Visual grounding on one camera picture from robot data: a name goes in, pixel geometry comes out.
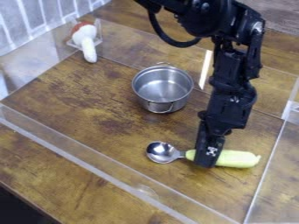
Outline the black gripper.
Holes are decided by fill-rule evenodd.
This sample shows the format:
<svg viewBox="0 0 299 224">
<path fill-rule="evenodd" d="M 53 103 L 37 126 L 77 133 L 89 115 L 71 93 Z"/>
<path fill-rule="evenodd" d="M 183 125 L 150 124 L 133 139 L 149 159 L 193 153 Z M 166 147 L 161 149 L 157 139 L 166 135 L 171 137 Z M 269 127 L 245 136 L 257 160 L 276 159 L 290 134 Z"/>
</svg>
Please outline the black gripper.
<svg viewBox="0 0 299 224">
<path fill-rule="evenodd" d="M 194 163 L 205 168 L 217 165 L 226 135 L 233 129 L 245 129 L 258 91 L 248 84 L 238 91 L 214 87 L 209 107 L 200 113 L 201 127 L 196 144 Z"/>
</svg>

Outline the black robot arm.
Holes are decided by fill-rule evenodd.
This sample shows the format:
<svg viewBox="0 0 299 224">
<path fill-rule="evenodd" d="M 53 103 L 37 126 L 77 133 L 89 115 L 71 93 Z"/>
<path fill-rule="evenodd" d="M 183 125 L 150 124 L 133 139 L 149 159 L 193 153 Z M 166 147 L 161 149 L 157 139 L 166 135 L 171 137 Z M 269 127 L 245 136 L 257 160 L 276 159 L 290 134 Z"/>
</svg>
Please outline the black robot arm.
<svg viewBox="0 0 299 224">
<path fill-rule="evenodd" d="M 260 77 L 261 48 L 266 20 L 237 0 L 134 0 L 149 13 L 154 30 L 171 46 L 186 48 L 210 38 L 214 43 L 213 92 L 209 107 L 200 113 L 201 126 L 194 163 L 212 168 L 224 152 L 226 135 L 248 125 L 258 91 L 250 81 Z M 157 14 L 167 10 L 194 36 L 173 39 L 159 25 Z"/>
</svg>

